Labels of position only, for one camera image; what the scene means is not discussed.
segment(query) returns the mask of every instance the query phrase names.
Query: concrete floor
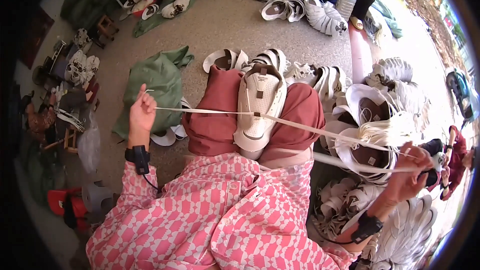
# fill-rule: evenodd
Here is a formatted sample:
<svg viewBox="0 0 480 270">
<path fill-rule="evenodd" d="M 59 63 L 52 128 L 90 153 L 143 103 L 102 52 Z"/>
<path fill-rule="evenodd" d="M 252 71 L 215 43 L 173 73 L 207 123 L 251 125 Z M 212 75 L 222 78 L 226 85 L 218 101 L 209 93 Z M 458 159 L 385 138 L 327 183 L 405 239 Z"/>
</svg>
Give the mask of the concrete floor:
<svg viewBox="0 0 480 270">
<path fill-rule="evenodd" d="M 223 48 L 240 48 L 251 58 L 268 48 L 282 50 L 291 62 L 313 63 L 317 66 L 340 66 L 351 77 L 351 47 L 348 33 L 332 39 L 313 27 L 304 18 L 289 23 L 285 20 L 264 21 L 259 13 L 262 3 L 255 0 L 196 0 L 185 14 L 169 20 L 144 35 L 134 38 L 132 31 L 138 18 L 130 16 L 117 22 L 120 31 L 113 42 L 102 50 L 93 46 L 88 55 L 100 58 L 97 79 L 101 85 L 98 94 L 100 107 L 96 112 L 101 131 L 101 161 L 97 176 L 114 192 L 122 190 L 122 174 L 126 143 L 111 129 L 120 114 L 122 97 L 128 81 L 129 69 L 159 51 L 188 45 L 195 60 L 181 69 L 183 95 L 196 106 L 207 85 L 207 73 L 202 69 L 204 59 Z M 183 155 L 188 139 L 177 141 L 171 147 L 153 144 L 151 164 L 157 167 L 158 183 L 162 185 L 183 169 Z M 78 157 L 64 156 L 68 182 L 77 185 L 81 179 Z"/>
</svg>

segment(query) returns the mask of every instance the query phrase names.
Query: white shoe part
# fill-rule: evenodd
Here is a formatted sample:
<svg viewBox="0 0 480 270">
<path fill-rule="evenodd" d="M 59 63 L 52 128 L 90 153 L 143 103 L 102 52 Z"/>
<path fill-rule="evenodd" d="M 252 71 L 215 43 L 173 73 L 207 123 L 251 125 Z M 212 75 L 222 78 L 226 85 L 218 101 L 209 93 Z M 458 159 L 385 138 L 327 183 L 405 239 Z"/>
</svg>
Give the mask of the white shoe part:
<svg viewBox="0 0 480 270">
<path fill-rule="evenodd" d="M 166 134 L 163 135 L 163 136 L 151 134 L 150 139 L 152 139 L 152 141 L 155 144 L 160 145 L 160 146 L 171 146 L 177 140 L 176 137 L 175 137 L 175 133 L 173 132 L 173 130 L 171 128 L 168 128 L 166 130 Z"/>
<path fill-rule="evenodd" d="M 256 63 L 240 81 L 238 112 L 259 112 L 278 117 L 285 104 L 287 86 L 283 76 L 273 66 Z M 237 117 L 235 143 L 243 150 L 257 152 L 270 140 L 275 122 L 258 116 Z"/>
</svg>

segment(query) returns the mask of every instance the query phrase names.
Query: plastic jug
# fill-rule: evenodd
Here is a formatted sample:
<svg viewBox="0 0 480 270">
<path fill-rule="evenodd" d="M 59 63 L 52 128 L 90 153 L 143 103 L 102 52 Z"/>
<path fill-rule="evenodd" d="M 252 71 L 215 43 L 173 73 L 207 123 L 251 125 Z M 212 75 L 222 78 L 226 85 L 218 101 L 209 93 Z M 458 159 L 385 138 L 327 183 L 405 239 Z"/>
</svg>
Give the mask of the plastic jug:
<svg viewBox="0 0 480 270">
<path fill-rule="evenodd" d="M 336 10 L 340 13 L 340 15 L 348 21 L 350 19 L 350 15 L 352 14 L 353 7 L 357 0 L 337 0 L 336 1 Z"/>
</svg>

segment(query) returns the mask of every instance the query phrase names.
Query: leg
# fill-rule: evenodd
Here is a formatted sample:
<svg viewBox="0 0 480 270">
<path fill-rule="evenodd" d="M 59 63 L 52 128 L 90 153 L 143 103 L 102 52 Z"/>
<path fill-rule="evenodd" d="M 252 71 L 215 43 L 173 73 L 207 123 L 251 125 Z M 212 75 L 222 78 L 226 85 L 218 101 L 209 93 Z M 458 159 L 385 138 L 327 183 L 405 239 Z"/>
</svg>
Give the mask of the leg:
<svg viewBox="0 0 480 270">
<path fill-rule="evenodd" d="M 213 65 L 197 109 L 236 112 L 242 76 L 239 70 L 223 71 Z M 237 130 L 235 114 L 186 113 L 182 124 L 190 137 L 188 149 L 193 154 L 215 156 L 240 151 L 233 144 L 233 133 Z"/>
<path fill-rule="evenodd" d="M 352 16 L 357 17 L 360 21 L 365 20 L 368 8 L 374 3 L 375 0 L 357 0 L 353 7 Z"/>
<path fill-rule="evenodd" d="M 318 93 L 307 84 L 296 83 L 288 87 L 280 118 L 318 129 L 325 126 Z M 318 137 L 318 134 L 277 123 L 258 162 L 271 169 L 303 163 L 311 158 L 310 146 Z M 298 152 L 282 152 L 279 149 Z"/>
</svg>

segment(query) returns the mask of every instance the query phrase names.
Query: foot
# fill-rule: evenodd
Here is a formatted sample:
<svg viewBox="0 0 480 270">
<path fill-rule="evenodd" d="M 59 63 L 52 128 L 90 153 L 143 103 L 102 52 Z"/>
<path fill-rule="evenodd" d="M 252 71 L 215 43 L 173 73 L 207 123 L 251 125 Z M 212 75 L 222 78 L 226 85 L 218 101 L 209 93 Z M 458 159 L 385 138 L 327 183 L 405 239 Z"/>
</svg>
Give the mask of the foot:
<svg viewBox="0 0 480 270">
<path fill-rule="evenodd" d="M 357 30 L 363 30 L 363 23 L 360 19 L 352 16 L 350 17 L 350 21 L 352 22 L 353 26 L 355 26 Z"/>
</svg>

